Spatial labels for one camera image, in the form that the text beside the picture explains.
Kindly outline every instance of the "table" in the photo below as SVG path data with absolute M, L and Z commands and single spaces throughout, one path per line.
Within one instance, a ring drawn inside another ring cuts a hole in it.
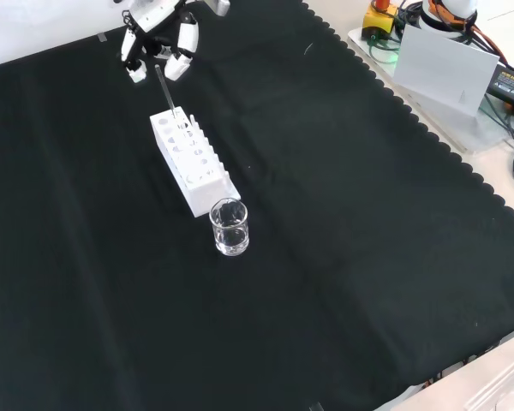
M 514 339 L 412 396 L 392 411 L 461 410 L 476 393 L 514 363 Z
M 190 215 L 123 30 L 0 66 L 0 407 L 369 410 L 513 330 L 500 200 L 298 1 L 196 10 L 171 92 L 250 249 Z

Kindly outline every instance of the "white table surface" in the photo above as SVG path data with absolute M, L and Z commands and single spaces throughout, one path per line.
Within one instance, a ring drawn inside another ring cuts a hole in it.
M 464 411 L 465 404 L 514 363 L 514 338 L 442 378 L 392 411 Z

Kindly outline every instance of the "white test tube rack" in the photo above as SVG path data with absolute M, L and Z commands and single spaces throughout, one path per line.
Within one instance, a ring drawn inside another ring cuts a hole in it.
M 207 214 L 221 199 L 240 199 L 194 116 L 181 107 L 151 116 L 158 147 L 195 217 Z

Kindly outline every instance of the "water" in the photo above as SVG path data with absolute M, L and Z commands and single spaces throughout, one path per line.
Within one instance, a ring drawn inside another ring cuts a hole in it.
M 248 226 L 235 229 L 215 229 L 215 246 L 222 254 L 234 257 L 240 255 L 249 246 Z

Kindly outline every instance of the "white panel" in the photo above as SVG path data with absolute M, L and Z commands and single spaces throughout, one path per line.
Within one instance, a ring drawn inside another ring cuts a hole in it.
M 120 27 L 128 3 L 0 0 L 0 63 Z

